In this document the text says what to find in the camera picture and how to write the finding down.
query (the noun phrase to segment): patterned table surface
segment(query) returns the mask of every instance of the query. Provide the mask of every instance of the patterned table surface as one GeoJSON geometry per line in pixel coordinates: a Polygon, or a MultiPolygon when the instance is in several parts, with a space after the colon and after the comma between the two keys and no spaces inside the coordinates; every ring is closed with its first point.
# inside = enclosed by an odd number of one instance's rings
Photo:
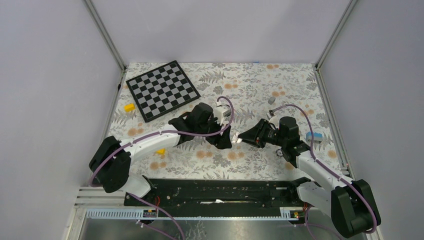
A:
{"type": "MultiPolygon", "coordinates": [[[[131,63],[126,79],[129,80],[163,63],[131,63]]],[[[318,158],[334,168],[338,157],[330,133],[329,120],[324,111],[311,64],[265,63],[181,63],[187,76],[201,97],[149,123],[145,123],[137,108],[125,112],[124,106],[135,103],[130,90],[123,84],[118,97],[109,136],[127,139],[157,130],[170,119],[178,117],[193,106],[204,102],[214,106],[217,97],[227,96],[235,108],[231,136],[244,132],[266,119],[266,113],[282,104],[296,104],[303,108],[314,132],[323,135],[323,141],[314,145],[318,158]],[[274,96],[275,103],[268,104],[274,96]]],[[[278,116],[292,116],[299,124],[301,139],[309,132],[303,114],[292,107],[277,112],[278,116]]],[[[170,179],[232,179],[232,180],[294,180],[307,176],[279,158],[276,146],[267,144],[258,149],[245,143],[233,144],[232,149],[218,150],[204,138],[166,149],[165,155],[154,153],[132,165],[131,171],[150,178],[170,179]]]]}

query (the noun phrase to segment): blue object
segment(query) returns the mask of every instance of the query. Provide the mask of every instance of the blue object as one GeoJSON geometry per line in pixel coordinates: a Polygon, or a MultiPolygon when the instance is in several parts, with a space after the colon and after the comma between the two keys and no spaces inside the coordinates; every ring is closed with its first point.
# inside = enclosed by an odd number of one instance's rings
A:
{"type": "MultiPolygon", "coordinates": [[[[306,133],[306,141],[310,141],[312,139],[312,134],[310,131],[306,133]]],[[[324,140],[323,135],[321,133],[313,133],[313,140],[317,142],[322,142],[324,140]]]]}

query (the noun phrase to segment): yellow block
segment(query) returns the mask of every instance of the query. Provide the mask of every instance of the yellow block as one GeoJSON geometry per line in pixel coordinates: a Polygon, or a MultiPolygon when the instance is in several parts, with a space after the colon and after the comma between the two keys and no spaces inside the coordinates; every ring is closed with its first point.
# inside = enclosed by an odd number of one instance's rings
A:
{"type": "Polygon", "coordinates": [[[125,110],[125,112],[131,112],[132,110],[135,110],[136,109],[136,106],[134,106],[133,103],[130,103],[128,105],[125,105],[123,107],[123,109],[125,110]]]}
{"type": "Polygon", "coordinates": [[[157,150],[156,153],[160,154],[160,155],[164,155],[165,154],[165,148],[157,150]]]}

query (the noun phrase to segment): chessboard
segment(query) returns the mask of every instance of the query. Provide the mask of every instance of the chessboard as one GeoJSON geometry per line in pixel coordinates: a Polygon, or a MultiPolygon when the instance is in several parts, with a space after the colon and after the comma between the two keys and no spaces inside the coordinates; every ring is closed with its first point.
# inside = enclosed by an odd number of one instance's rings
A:
{"type": "Polygon", "coordinates": [[[177,61],[126,81],[146,123],[200,98],[177,61]]]}

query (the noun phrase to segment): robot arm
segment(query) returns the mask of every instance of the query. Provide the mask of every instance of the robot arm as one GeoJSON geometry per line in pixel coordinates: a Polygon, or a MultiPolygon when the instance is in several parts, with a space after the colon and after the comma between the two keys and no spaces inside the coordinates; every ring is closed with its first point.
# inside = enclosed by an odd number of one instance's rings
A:
{"type": "Polygon", "coordinates": [[[337,173],[336,177],[315,161],[310,147],[300,140],[299,126],[295,118],[282,117],[279,124],[275,117],[270,121],[261,119],[253,128],[236,136],[233,137],[233,143],[241,141],[256,148],[263,148],[266,143],[281,147],[277,153],[315,181],[312,182],[306,177],[291,181],[285,198],[295,204],[306,202],[317,207],[331,218],[335,228],[345,238],[371,229],[373,219],[364,203],[341,179],[351,183],[362,195],[370,205],[377,225],[380,225],[381,218],[370,185],[362,179],[353,180],[320,161],[337,173]]]}
{"type": "MultiPolygon", "coordinates": [[[[101,183],[106,193],[120,190],[143,197],[151,190],[152,186],[145,177],[130,172],[132,164],[157,150],[174,147],[194,138],[193,135],[186,135],[182,132],[191,134],[218,132],[223,126],[224,118],[228,117],[230,113],[230,108],[227,105],[217,103],[217,107],[212,109],[209,105],[201,102],[193,108],[193,111],[171,119],[158,131],[144,134],[145,139],[136,143],[134,138],[118,141],[114,136],[109,136],[101,143],[90,161],[89,167],[94,173],[110,154],[122,146],[129,145],[125,147],[125,150],[122,149],[115,154],[113,160],[108,161],[100,169],[96,179],[101,183]]],[[[206,140],[218,149],[229,149],[232,147],[230,130],[231,126],[228,126],[222,134],[207,136],[206,140]]]]}

